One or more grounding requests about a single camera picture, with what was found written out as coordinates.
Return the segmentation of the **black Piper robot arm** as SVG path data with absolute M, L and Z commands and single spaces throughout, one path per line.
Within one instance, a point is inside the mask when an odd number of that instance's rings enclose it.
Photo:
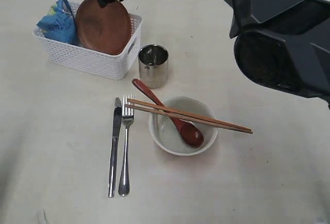
M 224 0 L 233 9 L 229 36 L 252 82 L 329 101 L 328 0 Z

